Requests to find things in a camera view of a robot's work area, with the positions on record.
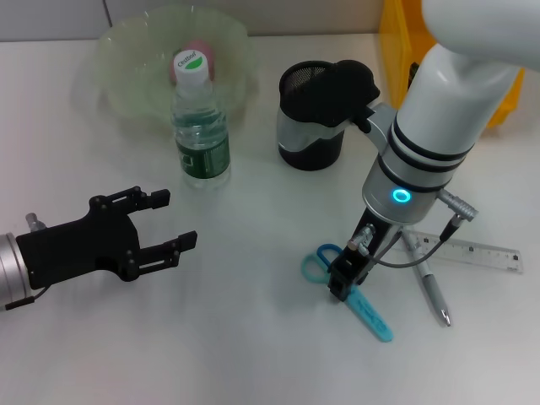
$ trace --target silver pen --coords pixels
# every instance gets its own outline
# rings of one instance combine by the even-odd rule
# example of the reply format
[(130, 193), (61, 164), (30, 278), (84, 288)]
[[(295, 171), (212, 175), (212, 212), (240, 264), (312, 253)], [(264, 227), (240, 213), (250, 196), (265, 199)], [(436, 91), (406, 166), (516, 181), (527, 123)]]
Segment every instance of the silver pen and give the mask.
[[(413, 260), (418, 260), (422, 258), (422, 246), (416, 235), (412, 235), (406, 229), (403, 230), (402, 238), (407, 246), (407, 249), (410, 253), (410, 256)], [(437, 313), (437, 316), (449, 327), (450, 322), (450, 313), (448, 312), (448, 306), (446, 305), (445, 299), (440, 292), (439, 285), (435, 276), (429, 269), (428, 261), (421, 262), (416, 266), (418, 275), (422, 279), (422, 284), (424, 285), (425, 292), (431, 301), (433, 309)]]

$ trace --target green bottle label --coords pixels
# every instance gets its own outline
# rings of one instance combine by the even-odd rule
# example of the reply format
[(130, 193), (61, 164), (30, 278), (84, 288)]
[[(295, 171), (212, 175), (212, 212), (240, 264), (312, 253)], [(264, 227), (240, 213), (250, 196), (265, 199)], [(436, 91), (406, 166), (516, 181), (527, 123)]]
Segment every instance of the green bottle label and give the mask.
[(229, 167), (229, 137), (209, 149), (190, 149), (176, 142), (182, 169), (191, 177), (211, 179)]

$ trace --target blue scissors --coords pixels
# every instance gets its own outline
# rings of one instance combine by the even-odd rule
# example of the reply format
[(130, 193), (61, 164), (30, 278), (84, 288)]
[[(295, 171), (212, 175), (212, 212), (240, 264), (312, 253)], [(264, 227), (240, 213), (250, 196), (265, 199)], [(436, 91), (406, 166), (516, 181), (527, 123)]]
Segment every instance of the blue scissors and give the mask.
[[(342, 252), (339, 246), (333, 244), (325, 244), (319, 246), (316, 254), (307, 255), (302, 261), (301, 271), (304, 278), (310, 283), (328, 284), (330, 281), (330, 261), (324, 256), (324, 251), (335, 251), (337, 254)], [(322, 270), (320, 274), (313, 274), (307, 271), (307, 264), (315, 262)], [(375, 308), (360, 292), (358, 288), (351, 288), (351, 293), (345, 301), (348, 308), (356, 314), (366, 326), (382, 341), (390, 342), (394, 338), (394, 334), (382, 317), (377, 313)]]

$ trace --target white bottle cap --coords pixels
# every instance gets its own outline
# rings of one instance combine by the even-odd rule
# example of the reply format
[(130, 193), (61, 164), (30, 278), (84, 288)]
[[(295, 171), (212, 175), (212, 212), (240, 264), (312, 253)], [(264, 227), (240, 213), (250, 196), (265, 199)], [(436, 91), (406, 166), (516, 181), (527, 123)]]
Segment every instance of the white bottle cap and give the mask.
[(175, 57), (176, 82), (183, 88), (198, 87), (209, 79), (208, 61), (200, 51), (182, 51)]

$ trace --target clear plastic ruler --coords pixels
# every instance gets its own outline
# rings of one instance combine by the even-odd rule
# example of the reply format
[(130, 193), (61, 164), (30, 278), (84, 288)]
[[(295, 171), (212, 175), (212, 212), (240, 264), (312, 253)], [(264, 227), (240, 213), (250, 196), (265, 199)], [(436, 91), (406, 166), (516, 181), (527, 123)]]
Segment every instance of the clear plastic ruler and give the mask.
[[(439, 242), (437, 235), (425, 234), (411, 229), (408, 231), (418, 237), (424, 254), (433, 249)], [(396, 244), (394, 248), (405, 251), (404, 244)], [(519, 251), (465, 240), (449, 239), (432, 257), (451, 262), (508, 270), (513, 273), (523, 273), (523, 260)]]

